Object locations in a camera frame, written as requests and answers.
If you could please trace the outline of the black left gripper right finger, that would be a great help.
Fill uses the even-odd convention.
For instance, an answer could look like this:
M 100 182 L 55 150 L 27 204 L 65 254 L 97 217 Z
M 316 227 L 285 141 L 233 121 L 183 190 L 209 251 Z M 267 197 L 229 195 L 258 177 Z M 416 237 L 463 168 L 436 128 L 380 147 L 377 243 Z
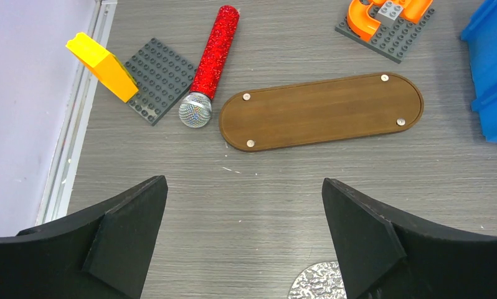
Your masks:
M 497 236 L 428 221 L 326 178 L 348 298 L 497 298 Z

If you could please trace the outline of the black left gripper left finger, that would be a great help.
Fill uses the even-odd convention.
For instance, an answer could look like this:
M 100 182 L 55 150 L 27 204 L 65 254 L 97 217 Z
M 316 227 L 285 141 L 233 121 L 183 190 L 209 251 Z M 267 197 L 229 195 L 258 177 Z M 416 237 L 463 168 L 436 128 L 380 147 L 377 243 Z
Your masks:
M 0 298 L 139 298 L 166 206 L 153 176 L 60 219 L 0 237 Z

